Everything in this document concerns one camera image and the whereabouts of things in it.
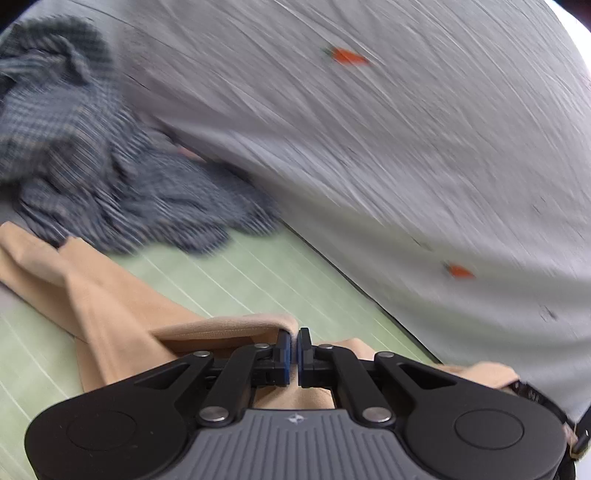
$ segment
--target orange carrot print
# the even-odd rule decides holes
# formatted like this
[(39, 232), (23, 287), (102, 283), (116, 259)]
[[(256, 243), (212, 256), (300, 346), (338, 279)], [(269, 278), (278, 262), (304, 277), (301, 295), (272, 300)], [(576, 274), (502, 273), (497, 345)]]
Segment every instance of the orange carrot print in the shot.
[(449, 263), (446, 264), (445, 268), (447, 272), (454, 278), (474, 278), (474, 273), (472, 273), (467, 268), (462, 267), (461, 265)]
[(330, 55), (333, 60), (342, 64), (369, 63), (369, 60), (364, 56), (345, 48), (331, 46), (330, 48), (325, 49), (325, 52)]

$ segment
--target mattress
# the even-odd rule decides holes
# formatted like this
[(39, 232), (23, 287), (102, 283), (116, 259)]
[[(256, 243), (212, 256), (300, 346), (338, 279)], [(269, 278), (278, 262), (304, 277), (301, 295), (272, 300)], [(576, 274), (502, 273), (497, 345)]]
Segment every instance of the mattress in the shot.
[(589, 72), (544, 1), (46, 5), (99, 22), (146, 121), (257, 175), (441, 360), (587, 406)]

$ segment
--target tan fabric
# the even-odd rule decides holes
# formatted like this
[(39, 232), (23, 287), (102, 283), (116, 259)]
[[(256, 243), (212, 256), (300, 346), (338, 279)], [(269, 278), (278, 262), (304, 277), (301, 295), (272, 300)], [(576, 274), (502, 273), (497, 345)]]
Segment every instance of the tan fabric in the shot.
[[(279, 330), (296, 338), (298, 324), (285, 315), (204, 318), (170, 301), (79, 238), (55, 249), (12, 224), (0, 226), (0, 281), (45, 317), (76, 337), (80, 377), (93, 390), (170, 362), (197, 349), (227, 354), (252, 342), (274, 343)], [(374, 351), (359, 339), (337, 342), (359, 358)], [(509, 367), (477, 364), (442, 367), (500, 388), (517, 379)], [(333, 408), (328, 391), (263, 388), (263, 408)]]

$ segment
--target checkered cloth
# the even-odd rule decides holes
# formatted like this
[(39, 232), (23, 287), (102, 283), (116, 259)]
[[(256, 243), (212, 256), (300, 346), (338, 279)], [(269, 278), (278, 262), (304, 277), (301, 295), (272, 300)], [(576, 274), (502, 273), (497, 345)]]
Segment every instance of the checkered cloth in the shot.
[(267, 195), (229, 170), (156, 149), (100, 33), (73, 17), (17, 24), (0, 45), (0, 188), (15, 182), (19, 213), (53, 245), (206, 252), (228, 227), (265, 234), (277, 221)]

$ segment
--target green surface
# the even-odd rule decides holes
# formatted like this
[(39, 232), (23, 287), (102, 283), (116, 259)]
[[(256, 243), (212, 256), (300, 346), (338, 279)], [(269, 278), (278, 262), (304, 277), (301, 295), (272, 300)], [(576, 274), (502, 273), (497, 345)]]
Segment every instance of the green surface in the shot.
[[(290, 231), (239, 233), (211, 257), (154, 245), (112, 257), (154, 289), (204, 316), (288, 313), (314, 343), (361, 338), (375, 350), (427, 357), (370, 300)], [(0, 317), (0, 480), (32, 480), (22, 445), (31, 419), (81, 393), (73, 339), (24, 304)]]

